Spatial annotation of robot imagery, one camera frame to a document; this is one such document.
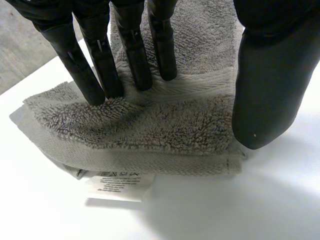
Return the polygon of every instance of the white surface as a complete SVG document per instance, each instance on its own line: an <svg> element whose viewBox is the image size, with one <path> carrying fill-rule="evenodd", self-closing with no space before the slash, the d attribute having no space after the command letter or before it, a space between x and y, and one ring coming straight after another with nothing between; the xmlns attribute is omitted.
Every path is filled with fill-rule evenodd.
<svg viewBox="0 0 320 240"><path fill-rule="evenodd" d="M320 66L293 126L252 152L241 174L157 176L143 203L86 200L84 179L10 121L25 98L71 80L54 58L0 95L0 239L320 239Z"/></svg>

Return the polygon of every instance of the black robotic finger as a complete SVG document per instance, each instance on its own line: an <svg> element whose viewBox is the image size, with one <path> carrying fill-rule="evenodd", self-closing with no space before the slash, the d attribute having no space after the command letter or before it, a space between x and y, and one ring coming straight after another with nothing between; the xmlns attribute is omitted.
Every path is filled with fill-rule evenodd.
<svg viewBox="0 0 320 240"><path fill-rule="evenodd" d="M261 148L294 122L320 60L320 8L280 35L246 30L238 58L232 128L250 149Z"/></svg>
<svg viewBox="0 0 320 240"><path fill-rule="evenodd" d="M170 18L177 0L149 0L148 18L159 72L163 80L170 81L177 76L174 47L174 31Z"/></svg>
<svg viewBox="0 0 320 240"><path fill-rule="evenodd" d="M146 91L152 87L153 82L140 32L144 1L130 5L115 5L114 9L116 25L135 86L140 91Z"/></svg>
<svg viewBox="0 0 320 240"><path fill-rule="evenodd" d="M74 13L106 97L122 97L124 88L107 37L109 4L105 3L101 7L106 11L99 15L79 18L77 12Z"/></svg>
<svg viewBox="0 0 320 240"><path fill-rule="evenodd" d="M51 43L89 104L103 104L105 93L78 45L72 22L37 30Z"/></svg>

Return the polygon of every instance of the care label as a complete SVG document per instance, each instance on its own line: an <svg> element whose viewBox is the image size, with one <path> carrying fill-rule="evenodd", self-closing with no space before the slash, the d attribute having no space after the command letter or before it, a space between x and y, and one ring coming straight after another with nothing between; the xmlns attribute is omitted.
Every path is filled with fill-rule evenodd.
<svg viewBox="0 0 320 240"><path fill-rule="evenodd" d="M84 182L88 198L141 202L154 174L104 171Z"/></svg>

